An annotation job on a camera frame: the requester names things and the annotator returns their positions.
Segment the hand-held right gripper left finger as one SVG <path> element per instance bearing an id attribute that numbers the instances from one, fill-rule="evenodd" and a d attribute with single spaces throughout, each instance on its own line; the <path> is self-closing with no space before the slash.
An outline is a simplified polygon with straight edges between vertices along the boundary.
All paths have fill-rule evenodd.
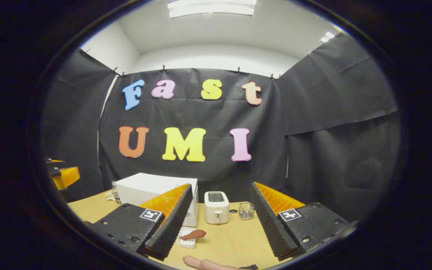
<path id="1" fill-rule="evenodd" d="M 140 205 L 123 203 L 88 226 L 115 249 L 164 260 L 192 201 L 192 186 L 185 183 Z"/>

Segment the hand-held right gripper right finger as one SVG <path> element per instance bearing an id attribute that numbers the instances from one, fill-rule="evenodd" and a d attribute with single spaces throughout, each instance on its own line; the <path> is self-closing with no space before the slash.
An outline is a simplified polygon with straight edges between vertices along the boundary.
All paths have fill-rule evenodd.
<path id="1" fill-rule="evenodd" d="M 279 261 L 323 245 L 350 225 L 320 202 L 304 204 L 261 183 L 251 184 L 250 198 Z"/>

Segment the brown meat slice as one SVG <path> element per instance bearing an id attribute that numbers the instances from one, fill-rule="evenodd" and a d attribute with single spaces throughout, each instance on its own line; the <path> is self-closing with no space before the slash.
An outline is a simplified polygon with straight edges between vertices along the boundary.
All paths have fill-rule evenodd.
<path id="1" fill-rule="evenodd" d="M 189 234 L 185 234 L 181 236 L 180 239 L 183 241 L 189 241 L 192 239 L 203 238 L 205 235 L 206 235 L 206 231 L 202 229 L 196 229 L 194 231 L 191 231 Z"/>

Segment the white microwave oven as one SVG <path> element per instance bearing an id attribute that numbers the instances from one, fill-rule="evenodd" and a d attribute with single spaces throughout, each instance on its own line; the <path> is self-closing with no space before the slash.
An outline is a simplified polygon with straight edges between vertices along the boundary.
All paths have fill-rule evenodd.
<path id="1" fill-rule="evenodd" d="M 195 178 L 169 177 L 137 173 L 115 182 L 115 188 L 122 203 L 140 205 L 176 187 L 190 183 L 193 191 L 193 202 L 187 210 L 183 226 L 196 227 L 198 221 L 198 185 Z"/>

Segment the small white rectangular tray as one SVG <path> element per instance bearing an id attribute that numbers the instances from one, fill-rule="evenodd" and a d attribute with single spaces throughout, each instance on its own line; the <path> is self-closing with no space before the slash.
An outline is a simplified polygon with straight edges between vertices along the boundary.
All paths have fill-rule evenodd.
<path id="1" fill-rule="evenodd" d="M 196 228 L 194 228 L 194 227 L 182 226 L 179 233 L 178 233 L 177 239 L 176 239 L 177 244 L 182 248 L 194 249 L 196 246 L 196 242 L 197 242 L 197 240 L 195 238 L 183 240 L 181 237 L 186 236 L 186 235 L 194 232 L 195 230 L 196 230 Z"/>

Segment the small clear glass container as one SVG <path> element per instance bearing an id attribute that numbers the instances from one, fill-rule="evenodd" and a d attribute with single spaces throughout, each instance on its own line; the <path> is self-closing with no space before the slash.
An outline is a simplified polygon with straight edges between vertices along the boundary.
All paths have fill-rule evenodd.
<path id="1" fill-rule="evenodd" d="M 254 206 L 251 202 L 241 202 L 239 204 L 239 216 L 243 221 L 254 218 Z"/>

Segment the white toaster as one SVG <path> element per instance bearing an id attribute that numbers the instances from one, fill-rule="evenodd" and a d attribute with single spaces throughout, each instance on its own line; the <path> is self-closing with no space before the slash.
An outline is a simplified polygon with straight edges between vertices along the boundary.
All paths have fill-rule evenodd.
<path id="1" fill-rule="evenodd" d="M 229 201 L 224 192 L 208 191 L 204 195 L 207 224 L 226 224 L 229 221 Z"/>

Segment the small clear bottle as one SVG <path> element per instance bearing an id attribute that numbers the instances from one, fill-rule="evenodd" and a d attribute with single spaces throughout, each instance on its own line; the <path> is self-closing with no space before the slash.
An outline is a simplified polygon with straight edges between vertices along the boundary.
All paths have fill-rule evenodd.
<path id="1" fill-rule="evenodd" d="M 117 202 L 118 204 L 122 204 L 122 201 L 121 201 L 121 198 L 119 196 L 119 192 L 117 190 L 117 186 L 116 186 L 116 182 L 115 181 L 112 181 L 111 193 L 113 195 L 113 198 L 114 198 L 115 202 Z"/>

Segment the large ceiling light panel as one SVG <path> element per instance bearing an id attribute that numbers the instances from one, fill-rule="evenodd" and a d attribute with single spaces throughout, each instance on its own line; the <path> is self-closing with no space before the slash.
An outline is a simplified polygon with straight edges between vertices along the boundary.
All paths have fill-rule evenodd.
<path id="1" fill-rule="evenodd" d="M 175 0 L 167 4 L 170 18 L 196 14 L 253 16 L 257 0 Z"/>

